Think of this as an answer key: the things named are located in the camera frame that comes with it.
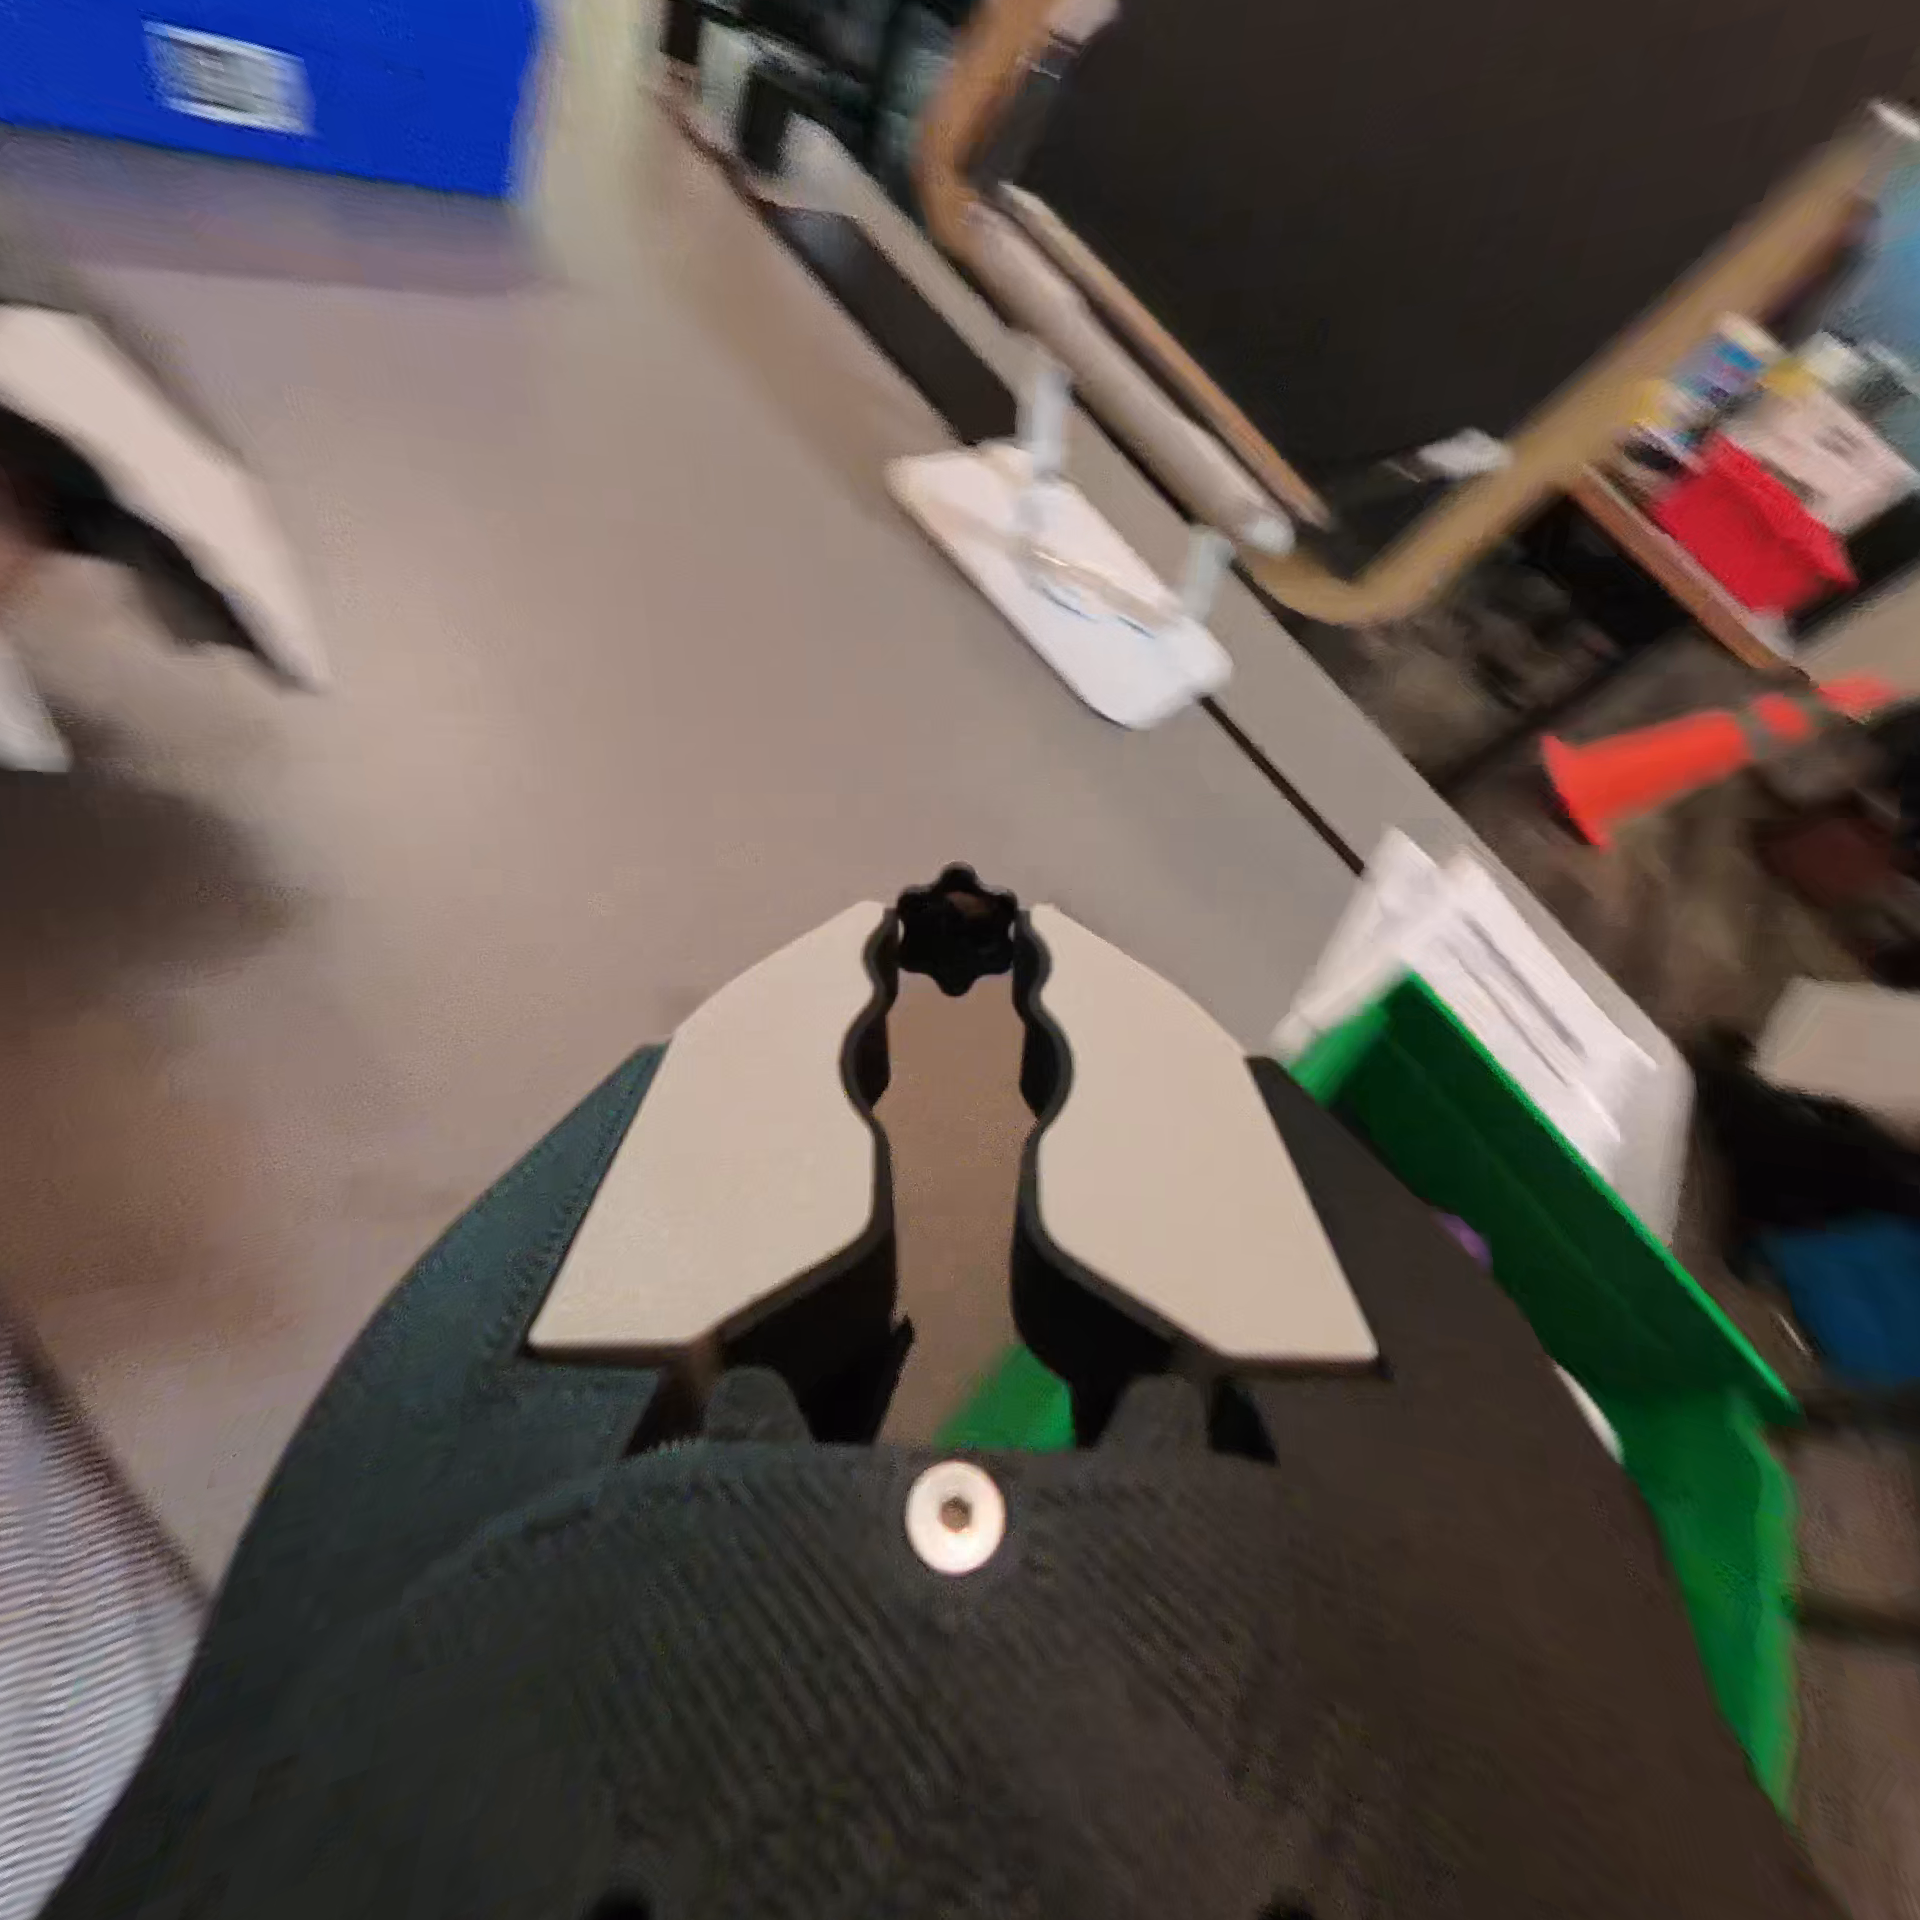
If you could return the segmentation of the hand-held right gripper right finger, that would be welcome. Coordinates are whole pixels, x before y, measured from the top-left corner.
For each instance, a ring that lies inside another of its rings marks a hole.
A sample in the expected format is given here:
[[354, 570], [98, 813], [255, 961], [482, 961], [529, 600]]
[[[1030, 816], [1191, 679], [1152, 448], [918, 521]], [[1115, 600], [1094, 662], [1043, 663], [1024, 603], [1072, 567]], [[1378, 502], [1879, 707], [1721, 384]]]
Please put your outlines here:
[[1060, 909], [1016, 927], [1012, 1315], [1094, 1445], [1142, 1381], [1378, 1381], [1355, 1285], [1252, 1058], [1196, 1000]]

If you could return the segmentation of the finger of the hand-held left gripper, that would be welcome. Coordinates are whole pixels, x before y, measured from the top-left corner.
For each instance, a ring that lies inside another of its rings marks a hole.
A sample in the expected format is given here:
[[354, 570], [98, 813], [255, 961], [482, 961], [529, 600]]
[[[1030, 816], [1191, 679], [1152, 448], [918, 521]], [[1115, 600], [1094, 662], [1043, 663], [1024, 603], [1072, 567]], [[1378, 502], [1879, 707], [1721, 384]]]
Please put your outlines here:
[[135, 338], [81, 307], [8, 307], [2, 416], [4, 519], [27, 547], [132, 571], [184, 647], [330, 681], [271, 493]]
[[2, 770], [32, 777], [68, 773], [68, 745], [14, 647], [2, 645]]

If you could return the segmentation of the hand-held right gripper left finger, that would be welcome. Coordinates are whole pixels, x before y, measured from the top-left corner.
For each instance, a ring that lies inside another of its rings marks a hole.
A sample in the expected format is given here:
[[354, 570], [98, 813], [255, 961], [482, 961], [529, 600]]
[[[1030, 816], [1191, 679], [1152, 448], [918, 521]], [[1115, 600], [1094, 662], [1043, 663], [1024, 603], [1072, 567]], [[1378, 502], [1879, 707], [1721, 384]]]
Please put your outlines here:
[[912, 1327], [898, 1298], [892, 906], [858, 902], [732, 979], [663, 1045], [529, 1335], [702, 1401], [766, 1370], [825, 1443], [871, 1443]]

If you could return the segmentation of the black star knob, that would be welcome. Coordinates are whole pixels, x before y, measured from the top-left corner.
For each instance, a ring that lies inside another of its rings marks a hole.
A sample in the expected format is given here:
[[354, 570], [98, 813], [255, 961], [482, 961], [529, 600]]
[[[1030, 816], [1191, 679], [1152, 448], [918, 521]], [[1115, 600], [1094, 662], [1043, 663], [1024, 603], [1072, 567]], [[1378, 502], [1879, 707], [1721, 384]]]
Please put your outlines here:
[[967, 862], [948, 862], [897, 902], [900, 975], [929, 979], [952, 1000], [1018, 965], [1018, 894], [988, 886]]

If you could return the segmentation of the white paper stack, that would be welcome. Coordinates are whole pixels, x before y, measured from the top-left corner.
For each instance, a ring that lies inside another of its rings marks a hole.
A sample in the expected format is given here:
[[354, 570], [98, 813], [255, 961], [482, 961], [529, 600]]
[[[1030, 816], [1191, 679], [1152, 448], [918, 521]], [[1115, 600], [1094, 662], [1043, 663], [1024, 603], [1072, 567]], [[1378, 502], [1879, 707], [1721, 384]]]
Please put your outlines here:
[[1266, 1051], [1310, 1048], [1416, 979], [1659, 1242], [1673, 1242], [1691, 1071], [1473, 834], [1382, 833]]

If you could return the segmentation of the green storage bin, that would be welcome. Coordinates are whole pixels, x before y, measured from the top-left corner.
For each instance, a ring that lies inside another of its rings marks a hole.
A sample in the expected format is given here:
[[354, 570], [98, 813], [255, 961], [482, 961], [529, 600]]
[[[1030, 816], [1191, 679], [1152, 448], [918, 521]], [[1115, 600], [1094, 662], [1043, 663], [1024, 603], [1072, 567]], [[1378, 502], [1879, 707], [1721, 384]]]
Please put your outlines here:
[[[1792, 1392], [1420, 982], [1252, 1063], [1383, 1374], [1225, 1387], [1174, 1574], [1258, 1579], [1300, 1712], [1459, 1830], [1732, 1817], [1735, 1752], [1786, 1813]], [[1068, 1414], [1018, 1343], [937, 1439], [1063, 1453]]]

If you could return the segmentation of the large blue storage bin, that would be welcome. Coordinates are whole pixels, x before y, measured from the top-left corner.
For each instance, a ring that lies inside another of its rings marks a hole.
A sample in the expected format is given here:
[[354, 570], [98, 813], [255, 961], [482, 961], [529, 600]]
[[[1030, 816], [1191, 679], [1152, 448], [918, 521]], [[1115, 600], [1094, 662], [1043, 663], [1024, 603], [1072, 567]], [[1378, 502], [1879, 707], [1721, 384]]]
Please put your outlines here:
[[532, 3], [4, 3], [2, 121], [503, 201]]

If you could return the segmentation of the white stand base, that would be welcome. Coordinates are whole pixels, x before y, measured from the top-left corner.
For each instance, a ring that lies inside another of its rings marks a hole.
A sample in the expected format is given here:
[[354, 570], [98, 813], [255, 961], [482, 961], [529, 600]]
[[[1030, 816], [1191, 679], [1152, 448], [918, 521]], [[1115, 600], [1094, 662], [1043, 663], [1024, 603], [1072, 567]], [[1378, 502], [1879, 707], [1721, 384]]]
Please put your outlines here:
[[1030, 479], [1008, 442], [883, 473], [898, 510], [1097, 719], [1148, 731], [1220, 694], [1233, 658], [1187, 578], [1155, 571], [1075, 483]]

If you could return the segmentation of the orange traffic cone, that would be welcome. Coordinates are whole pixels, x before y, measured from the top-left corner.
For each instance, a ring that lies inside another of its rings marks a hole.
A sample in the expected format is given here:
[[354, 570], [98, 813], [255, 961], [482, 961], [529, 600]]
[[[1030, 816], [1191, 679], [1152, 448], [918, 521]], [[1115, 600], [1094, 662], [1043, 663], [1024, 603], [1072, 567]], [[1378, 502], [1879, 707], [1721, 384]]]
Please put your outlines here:
[[1806, 681], [1595, 741], [1540, 736], [1539, 767], [1572, 837], [1610, 848], [1623, 825], [1912, 702], [1870, 674]]

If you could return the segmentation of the black backpack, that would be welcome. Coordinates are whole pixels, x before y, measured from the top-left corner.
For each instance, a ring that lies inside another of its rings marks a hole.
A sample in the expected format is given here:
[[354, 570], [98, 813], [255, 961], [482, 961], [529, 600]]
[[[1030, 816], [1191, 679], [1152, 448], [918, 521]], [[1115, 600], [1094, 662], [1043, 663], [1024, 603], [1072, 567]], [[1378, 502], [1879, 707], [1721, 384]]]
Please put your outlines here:
[[1919, 1218], [1916, 1149], [1876, 1120], [1760, 1080], [1753, 1048], [1729, 1030], [1711, 1030], [1688, 1062], [1738, 1242], [1856, 1217]]

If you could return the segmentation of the blue jacket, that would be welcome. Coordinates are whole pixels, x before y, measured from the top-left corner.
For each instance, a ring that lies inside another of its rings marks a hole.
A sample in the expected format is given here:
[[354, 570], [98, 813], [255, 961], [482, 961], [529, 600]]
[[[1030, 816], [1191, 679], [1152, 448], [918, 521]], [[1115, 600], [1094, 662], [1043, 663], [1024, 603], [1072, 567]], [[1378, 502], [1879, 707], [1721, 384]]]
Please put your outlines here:
[[1758, 1258], [1796, 1327], [1854, 1385], [1919, 1385], [1919, 1221], [1854, 1214], [1768, 1231]]

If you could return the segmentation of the red storage bin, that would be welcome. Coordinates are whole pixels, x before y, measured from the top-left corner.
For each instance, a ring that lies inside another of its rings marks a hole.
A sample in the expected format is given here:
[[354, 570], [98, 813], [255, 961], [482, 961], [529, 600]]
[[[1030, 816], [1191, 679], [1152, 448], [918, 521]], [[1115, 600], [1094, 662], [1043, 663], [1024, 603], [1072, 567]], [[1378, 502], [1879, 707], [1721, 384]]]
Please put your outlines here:
[[1648, 518], [1746, 614], [1796, 618], [1856, 587], [1847, 544], [1723, 434], [1648, 504]]

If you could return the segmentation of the wood-framed black board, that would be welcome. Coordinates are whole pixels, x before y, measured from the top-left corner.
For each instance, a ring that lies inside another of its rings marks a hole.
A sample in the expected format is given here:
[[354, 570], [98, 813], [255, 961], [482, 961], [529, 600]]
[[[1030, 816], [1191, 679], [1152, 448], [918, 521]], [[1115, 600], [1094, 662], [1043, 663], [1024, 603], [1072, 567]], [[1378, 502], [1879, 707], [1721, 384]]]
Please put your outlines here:
[[1281, 608], [1427, 608], [1916, 147], [1897, 3], [977, 5], [931, 239]]

